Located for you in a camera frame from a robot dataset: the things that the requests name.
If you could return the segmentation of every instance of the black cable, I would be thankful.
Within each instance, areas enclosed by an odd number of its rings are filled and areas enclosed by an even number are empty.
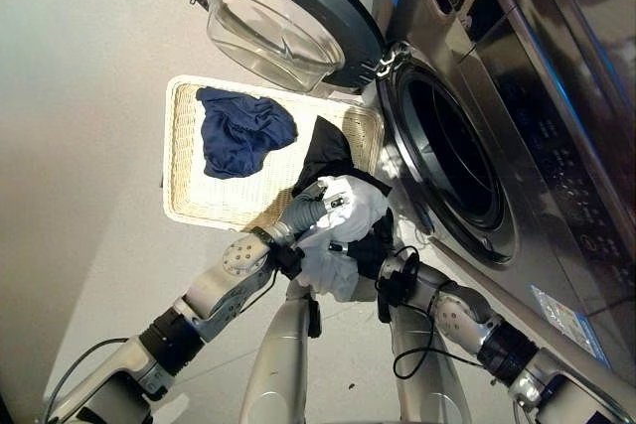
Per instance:
[[[417,248],[414,245],[405,245],[400,250],[398,250],[396,253],[394,253],[394,257],[397,257],[402,252],[404,252],[405,250],[409,250],[410,248],[413,250],[413,252],[415,252],[415,255],[417,256],[417,260],[419,260],[419,251],[417,250]]]
[[[99,342],[96,345],[93,345],[92,347],[90,347],[85,352],[83,352],[81,356],[78,359],[76,359],[76,361],[73,364],[71,364],[71,366],[69,366],[69,369],[67,369],[67,372],[63,374],[63,376],[58,381],[58,384],[56,384],[56,387],[53,389],[53,392],[51,393],[51,396],[49,397],[49,400],[47,401],[47,406],[45,407],[44,412],[42,413],[43,424],[47,424],[49,422],[53,404],[56,398],[58,397],[58,394],[60,393],[60,389],[62,389],[62,386],[64,385],[64,383],[67,382],[67,379],[69,379],[69,376],[71,376],[73,371],[76,370],[76,368],[80,365],[82,361],[84,361],[91,353],[93,353],[95,350],[98,350],[101,347],[105,347],[106,345],[112,345],[113,343],[126,343],[127,341],[128,341],[128,338],[111,338],[109,340],[104,340],[103,342]]]
[[[243,312],[246,312],[248,308],[250,308],[258,300],[260,300],[269,290],[271,290],[274,287],[274,285],[276,284],[276,275],[277,274],[278,274],[278,269],[274,270],[274,277],[271,280],[271,285],[269,285],[260,295],[258,295],[256,298],[254,298],[251,302],[249,302],[247,305],[242,307],[242,310],[240,310],[240,312],[238,313],[239,315],[241,313],[243,313]]]
[[[437,348],[428,348],[428,347],[419,347],[419,348],[413,348],[412,350],[408,350],[404,353],[400,353],[396,356],[396,360],[400,360],[406,356],[409,356],[410,354],[414,354],[414,353],[426,353],[426,352],[431,352],[431,353],[437,353],[437,354],[443,354],[444,356],[448,356],[451,357],[453,359],[456,359],[460,362],[466,363],[466,364],[470,364],[471,366],[475,366],[475,367],[480,367],[482,369],[484,369],[484,366],[476,361],[471,361],[470,359],[466,359],[463,358],[461,356],[458,356],[457,354],[453,354],[450,352],[447,352],[446,350],[438,350]]]
[[[428,331],[428,343],[426,343],[426,347],[424,348],[420,348],[420,349],[416,348],[414,350],[408,350],[407,352],[400,353],[396,356],[396,358],[394,359],[394,375],[396,376],[397,379],[411,379],[417,373],[417,370],[421,367],[421,365],[424,363],[424,360],[428,356],[428,352],[431,350],[431,345],[433,344],[433,336],[435,335],[435,323],[430,315],[424,313],[424,317],[426,317],[426,319],[428,320],[430,324],[430,330]],[[408,374],[399,374],[398,373],[399,361],[403,357],[408,356],[409,354],[417,353],[417,351],[422,351],[422,355],[419,361],[417,362],[417,364],[415,365],[415,367],[412,369],[412,371]]]
[[[447,351],[444,350],[438,350],[436,348],[433,348],[432,342],[433,342],[433,336],[435,333],[435,323],[433,321],[433,318],[430,316],[430,308],[432,303],[434,302],[434,298],[437,296],[437,294],[441,291],[441,289],[446,286],[448,283],[450,283],[450,281],[446,281],[444,283],[442,283],[441,285],[439,285],[439,287],[437,287],[437,290],[435,290],[435,293],[433,294],[433,299],[431,299],[430,303],[428,304],[428,309],[426,311],[418,308],[418,307],[414,307],[413,305],[409,305],[408,303],[402,303],[401,305],[405,308],[409,308],[410,310],[414,310],[415,312],[421,314],[426,320],[428,320],[428,323],[430,325],[430,332],[428,334],[428,343],[426,343],[425,347],[418,347],[418,348],[413,348],[412,350],[407,350],[403,353],[400,353],[396,356],[396,358],[394,359],[394,375],[396,376],[397,379],[410,379],[412,378],[416,373],[417,370],[422,366],[422,364],[424,363],[424,360],[426,359],[426,357],[428,356],[428,353],[438,353],[438,354],[443,354],[445,356],[448,356],[452,359],[456,359],[458,361],[464,362],[466,364],[470,364],[471,366],[475,366],[475,367],[480,367],[480,368],[484,368],[484,366],[482,364],[480,364],[479,362],[475,362],[475,361],[471,361],[470,359],[464,359],[461,356],[458,356],[456,354],[453,353],[449,353]],[[406,356],[409,356],[411,354],[414,353],[422,353],[421,358],[419,359],[419,361],[417,362],[417,364],[415,365],[415,367],[413,368],[413,370],[408,373],[408,374],[399,374],[398,373],[398,362],[403,359]]]

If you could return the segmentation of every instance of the white cloth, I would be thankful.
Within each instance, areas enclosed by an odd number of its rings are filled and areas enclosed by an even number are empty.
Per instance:
[[[346,302],[358,284],[358,265],[353,258],[330,251],[329,242],[353,242],[365,237],[387,212],[389,201],[378,188],[353,176],[319,180],[327,186],[324,198],[342,194],[347,202],[323,215],[298,240],[305,257],[296,279],[302,286],[312,286],[316,293],[330,292],[339,302]]]

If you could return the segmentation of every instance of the robotic arm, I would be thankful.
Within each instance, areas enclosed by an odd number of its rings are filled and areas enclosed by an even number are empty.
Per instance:
[[[320,182],[298,195],[279,222],[255,228],[224,252],[171,308],[141,335],[130,338],[73,389],[45,422],[150,423],[146,396],[161,399],[177,373],[242,310],[246,300],[279,269],[300,271],[295,234],[347,202],[343,195],[318,200]]]
[[[435,328],[475,355],[508,387],[526,413],[542,424],[633,423],[606,392],[586,380],[547,349],[538,349],[506,322],[476,290],[457,285],[439,270],[390,257],[382,265],[379,295],[388,305],[425,311]]]
[[[256,228],[233,243],[220,263],[80,383],[45,422],[150,424],[143,396],[160,399],[177,373],[241,312],[274,270],[289,278],[299,273],[303,254],[293,247],[295,234],[347,201],[341,196],[317,200],[321,193],[320,184],[311,186],[275,225]],[[436,329],[476,355],[526,412],[536,412],[537,422],[634,422],[609,395],[548,350],[538,349],[477,291],[419,262],[417,254],[387,258],[377,288],[386,307],[408,305],[426,312]]]

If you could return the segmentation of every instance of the wicker basket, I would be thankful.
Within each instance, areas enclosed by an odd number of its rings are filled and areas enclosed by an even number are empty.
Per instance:
[[[247,178],[221,180],[206,176],[201,137],[205,110],[196,99],[202,86],[278,101],[296,122],[296,141],[268,153],[262,170]],[[373,110],[219,79],[188,75],[173,78],[166,92],[163,166],[166,215],[180,222],[233,230],[272,224],[291,199],[290,191],[302,169],[318,115],[343,131],[356,167],[373,174],[384,134],[382,119]]]

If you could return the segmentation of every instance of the door hinge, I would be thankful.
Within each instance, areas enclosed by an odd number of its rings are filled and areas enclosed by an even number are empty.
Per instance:
[[[395,67],[410,57],[410,47],[404,42],[392,44],[376,66],[376,78],[388,76]]]

